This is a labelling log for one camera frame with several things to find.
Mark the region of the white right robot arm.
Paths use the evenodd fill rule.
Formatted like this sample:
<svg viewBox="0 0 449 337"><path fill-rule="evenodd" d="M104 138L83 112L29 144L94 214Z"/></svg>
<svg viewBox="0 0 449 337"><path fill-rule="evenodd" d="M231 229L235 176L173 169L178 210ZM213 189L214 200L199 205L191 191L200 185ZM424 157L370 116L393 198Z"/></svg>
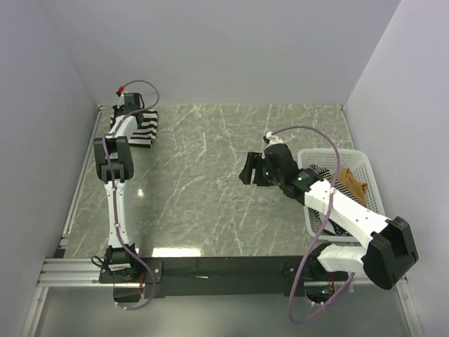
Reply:
<svg viewBox="0 0 449 337"><path fill-rule="evenodd" d="M328 214L358 246L321 245L308 262L317 280L331 272L363 273L381 289L390 290L419 260L409 223L374 213L332 187L311 168L299 168L287 145L249 152L239 175L243 184L275 185L290 199Z"/></svg>

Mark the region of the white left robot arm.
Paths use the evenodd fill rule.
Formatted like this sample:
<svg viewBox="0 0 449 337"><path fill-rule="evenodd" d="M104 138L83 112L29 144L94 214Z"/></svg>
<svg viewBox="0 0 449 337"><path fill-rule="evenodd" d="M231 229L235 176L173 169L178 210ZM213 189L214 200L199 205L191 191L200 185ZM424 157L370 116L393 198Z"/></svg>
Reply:
<svg viewBox="0 0 449 337"><path fill-rule="evenodd" d="M113 106L113 124L94 140L97 176L103 183L108 204L109 237L102 272L123 282L136 280L140 264L136 261L135 230L126 224L128 215L127 182L134 176L129 140L143 121L141 95L119 93Z"/></svg>

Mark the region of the thin striped tank top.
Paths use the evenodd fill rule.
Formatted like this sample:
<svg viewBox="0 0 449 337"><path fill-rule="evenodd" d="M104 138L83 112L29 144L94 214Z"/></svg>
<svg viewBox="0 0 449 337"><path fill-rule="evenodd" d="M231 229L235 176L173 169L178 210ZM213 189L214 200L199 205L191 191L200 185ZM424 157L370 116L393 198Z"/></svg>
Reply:
<svg viewBox="0 0 449 337"><path fill-rule="evenodd" d="M309 168L312 169L317 174L319 174L320 176L322 176L323 178L325 178L329 183L332 182L333 175L331 174L331 172L329 171L328 168L320 167L320 166L317 166L316 164L311 164L309 166ZM350 195L347 188L345 186L343 186L338 180L335 183L335 188L338 191L340 191L342 194L344 194L345 196L349 197L351 200L354 200L355 202L357 202L355 200L355 198ZM322 214L314 209L307 209L307 211L309 212L309 222L311 224L311 229L312 229L313 233L315 233L320 228L322 220L325 217L325 214ZM344 230L341 226L339 226L333 220L329 220L326 223L326 226L323 230L323 235L343 236L343 237L351 236L346 230Z"/></svg>

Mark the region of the wide striped tank top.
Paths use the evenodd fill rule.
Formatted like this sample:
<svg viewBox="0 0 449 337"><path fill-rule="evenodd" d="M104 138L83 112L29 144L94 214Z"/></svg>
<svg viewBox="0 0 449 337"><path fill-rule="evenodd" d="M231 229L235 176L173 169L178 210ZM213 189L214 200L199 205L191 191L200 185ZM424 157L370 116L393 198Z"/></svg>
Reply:
<svg viewBox="0 0 449 337"><path fill-rule="evenodd" d="M107 137L126 136L131 147L151 148L156 140L158 112L144 110L128 115L128 112L124 112L111 116Z"/></svg>

